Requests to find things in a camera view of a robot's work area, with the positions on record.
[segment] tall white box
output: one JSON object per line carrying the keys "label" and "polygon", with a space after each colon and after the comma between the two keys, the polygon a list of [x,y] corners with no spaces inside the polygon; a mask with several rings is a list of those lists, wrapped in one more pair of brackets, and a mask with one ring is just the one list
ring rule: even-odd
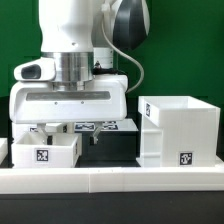
{"label": "tall white box", "polygon": [[142,96],[141,166],[215,166],[220,109],[188,96]]}

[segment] small white box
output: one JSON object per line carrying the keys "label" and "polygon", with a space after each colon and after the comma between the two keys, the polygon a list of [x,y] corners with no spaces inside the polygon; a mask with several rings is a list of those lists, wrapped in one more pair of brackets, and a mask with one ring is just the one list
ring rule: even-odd
{"label": "small white box", "polygon": [[139,98],[139,112],[141,165],[215,166],[218,107],[188,96],[146,96]]}
{"label": "small white box", "polygon": [[0,138],[0,165],[8,154],[8,143],[6,138]]}
{"label": "small white box", "polygon": [[44,145],[38,132],[25,133],[12,144],[13,168],[71,168],[81,155],[81,134],[53,133]]}
{"label": "small white box", "polygon": [[[46,132],[67,133],[66,123],[47,123]],[[18,140],[26,132],[37,132],[36,124],[15,124],[12,122],[12,137],[14,141]]]}

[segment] white box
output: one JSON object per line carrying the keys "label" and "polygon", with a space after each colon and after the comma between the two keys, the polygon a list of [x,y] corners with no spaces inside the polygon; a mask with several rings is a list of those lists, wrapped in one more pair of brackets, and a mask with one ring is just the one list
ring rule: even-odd
{"label": "white box", "polygon": [[0,138],[0,165],[8,154],[8,143],[6,138]]}
{"label": "white box", "polygon": [[13,168],[71,168],[81,155],[80,134],[54,133],[53,145],[44,145],[38,132],[25,133],[12,144]]}
{"label": "white box", "polygon": [[[66,133],[66,123],[47,123],[45,127],[46,132],[51,133]],[[26,132],[37,132],[36,124],[15,124],[12,122],[12,137],[14,141],[18,140]]]}
{"label": "white box", "polygon": [[188,96],[139,97],[140,163],[215,166],[220,109]]}

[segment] white platform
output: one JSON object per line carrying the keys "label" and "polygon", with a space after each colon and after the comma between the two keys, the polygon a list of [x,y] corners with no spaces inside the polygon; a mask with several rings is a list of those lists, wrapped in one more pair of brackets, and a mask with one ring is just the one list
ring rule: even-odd
{"label": "white platform", "polygon": [[224,190],[224,163],[203,168],[0,169],[0,194]]}

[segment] white plastic casing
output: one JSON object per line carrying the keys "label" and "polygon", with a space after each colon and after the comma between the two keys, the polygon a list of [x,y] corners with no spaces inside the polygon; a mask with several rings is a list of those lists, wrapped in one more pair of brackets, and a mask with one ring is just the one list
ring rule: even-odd
{"label": "white plastic casing", "polygon": [[[23,68],[38,65],[41,68],[41,77],[39,79],[24,79],[22,77]],[[15,79],[18,81],[50,81],[55,78],[55,63],[54,59],[51,58],[41,58],[36,61],[28,62],[22,65],[19,65],[14,70]]]}
{"label": "white plastic casing", "polygon": [[10,118],[16,124],[123,120],[127,115],[126,90],[126,76],[99,75],[86,83],[85,91],[109,92],[109,99],[28,101],[29,93],[52,93],[52,83],[18,82],[11,90]]}
{"label": "white plastic casing", "polygon": [[92,0],[39,0],[42,52],[92,52]]}

